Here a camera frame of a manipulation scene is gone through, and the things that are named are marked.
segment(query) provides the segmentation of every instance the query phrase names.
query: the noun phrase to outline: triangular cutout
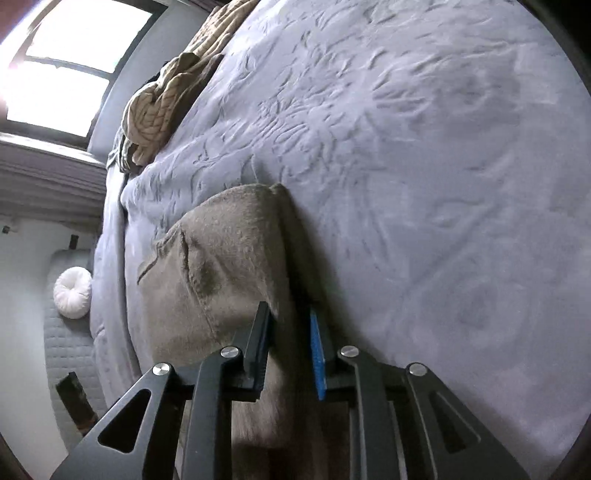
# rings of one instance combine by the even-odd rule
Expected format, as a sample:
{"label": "triangular cutout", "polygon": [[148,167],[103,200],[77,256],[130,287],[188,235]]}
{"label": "triangular cutout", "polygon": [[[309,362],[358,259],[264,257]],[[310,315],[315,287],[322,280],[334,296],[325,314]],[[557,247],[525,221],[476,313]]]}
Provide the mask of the triangular cutout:
{"label": "triangular cutout", "polygon": [[429,395],[443,443],[449,453],[457,453],[480,442],[480,437],[440,393]]}
{"label": "triangular cutout", "polygon": [[130,453],[135,447],[139,428],[142,425],[151,393],[149,390],[137,392],[125,407],[111,420],[100,433],[98,441],[101,445]]}

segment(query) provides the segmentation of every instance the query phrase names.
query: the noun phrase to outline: bed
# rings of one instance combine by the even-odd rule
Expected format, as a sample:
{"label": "bed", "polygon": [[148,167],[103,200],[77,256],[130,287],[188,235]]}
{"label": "bed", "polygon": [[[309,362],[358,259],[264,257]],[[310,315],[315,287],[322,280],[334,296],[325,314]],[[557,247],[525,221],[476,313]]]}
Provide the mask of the bed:
{"label": "bed", "polygon": [[381,361],[421,361],[532,479],[591,413],[591,98],[504,0],[261,0],[155,161],[109,166],[91,330],[112,404],[140,263],[229,187],[281,182],[332,309]]}

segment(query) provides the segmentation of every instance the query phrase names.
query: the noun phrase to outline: blue gripper pad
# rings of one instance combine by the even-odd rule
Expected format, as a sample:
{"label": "blue gripper pad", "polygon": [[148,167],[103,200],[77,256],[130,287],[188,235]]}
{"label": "blue gripper pad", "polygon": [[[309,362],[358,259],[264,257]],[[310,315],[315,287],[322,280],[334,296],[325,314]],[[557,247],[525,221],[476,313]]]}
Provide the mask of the blue gripper pad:
{"label": "blue gripper pad", "polygon": [[316,382],[318,399],[324,400],[326,398],[326,369],[324,365],[324,354],[322,352],[322,342],[320,341],[318,318],[314,310],[310,312],[310,349],[312,352],[312,366],[314,367],[314,380]]}

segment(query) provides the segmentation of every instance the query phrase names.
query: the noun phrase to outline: window frame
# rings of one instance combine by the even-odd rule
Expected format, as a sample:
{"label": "window frame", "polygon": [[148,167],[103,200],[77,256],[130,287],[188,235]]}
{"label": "window frame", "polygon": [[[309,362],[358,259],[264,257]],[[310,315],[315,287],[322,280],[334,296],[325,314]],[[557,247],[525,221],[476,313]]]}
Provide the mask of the window frame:
{"label": "window frame", "polygon": [[[102,70],[98,70],[98,69],[95,69],[92,67],[79,65],[77,63],[71,63],[69,61],[54,60],[54,59],[40,58],[40,57],[34,57],[34,56],[27,55],[26,52],[27,52],[29,46],[33,43],[33,38],[35,37],[35,35],[37,33],[37,29],[39,28],[39,25],[41,24],[41,22],[39,22],[39,24],[28,35],[27,39],[23,42],[21,48],[18,50],[18,53],[14,56],[14,58],[12,59],[12,63],[11,63],[11,64],[14,64],[17,62],[20,63],[20,62],[24,62],[24,61],[34,61],[37,63],[54,65],[56,67],[66,67],[66,68],[69,68],[72,70],[77,70],[78,72],[89,73],[91,75],[109,80],[109,84],[107,85],[107,88],[105,89],[105,92],[104,92],[102,99],[100,101],[100,107],[99,107],[95,117],[92,119],[92,122],[90,123],[90,128],[88,130],[88,134],[85,137],[80,137],[79,135],[74,135],[74,134],[71,134],[68,132],[63,132],[61,130],[56,130],[54,128],[40,127],[39,125],[32,125],[32,124],[28,124],[25,122],[17,122],[17,121],[13,121],[13,120],[8,120],[8,118],[7,118],[8,109],[6,109],[5,111],[3,111],[0,114],[0,115],[2,115],[0,117],[0,130],[2,132],[8,133],[8,134],[14,134],[14,135],[22,135],[23,137],[34,138],[36,140],[42,140],[42,141],[47,141],[47,142],[51,142],[51,143],[55,143],[55,144],[65,145],[67,147],[78,148],[81,150],[86,150],[88,148],[88,145],[90,143],[90,138],[92,137],[98,117],[105,105],[105,101],[106,101],[107,97],[109,96],[111,89],[113,88],[113,85],[115,84],[115,82],[117,81],[117,78],[119,77],[119,74],[121,73],[121,70],[123,70],[123,67],[125,66],[125,64],[129,60],[129,58],[131,57],[131,54],[134,52],[134,50],[139,45],[139,42],[141,42],[141,40],[144,38],[144,36],[150,30],[150,28],[152,28],[152,26],[154,25],[156,20],[159,19],[160,15],[162,15],[164,13],[164,11],[166,11],[166,9],[168,8],[166,5],[158,3],[155,0],[113,0],[113,1],[139,8],[140,10],[143,10],[143,11],[151,14],[148,21],[145,23],[145,25],[142,27],[142,29],[138,32],[138,34],[135,36],[133,41],[129,44],[129,47],[127,48],[127,50],[125,50],[125,53],[123,54],[121,59],[118,61],[113,73],[104,72]],[[53,5],[52,9],[49,9],[47,12],[43,12],[43,16],[47,15],[58,4],[59,4],[59,2],[57,2],[55,5]]]}

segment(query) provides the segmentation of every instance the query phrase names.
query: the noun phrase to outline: bright window light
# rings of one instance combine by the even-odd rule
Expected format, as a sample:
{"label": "bright window light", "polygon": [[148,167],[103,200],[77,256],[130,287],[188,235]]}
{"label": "bright window light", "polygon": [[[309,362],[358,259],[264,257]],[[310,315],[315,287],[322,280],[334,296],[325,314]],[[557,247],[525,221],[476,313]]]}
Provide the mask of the bright window light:
{"label": "bright window light", "polygon": [[26,61],[8,76],[8,120],[85,137],[109,80]]}
{"label": "bright window light", "polygon": [[41,20],[22,61],[8,68],[16,51],[2,43],[0,116],[88,137],[117,64],[151,16],[115,0],[61,0]]}
{"label": "bright window light", "polygon": [[27,55],[113,73],[150,16],[113,0],[62,0],[41,23]]}

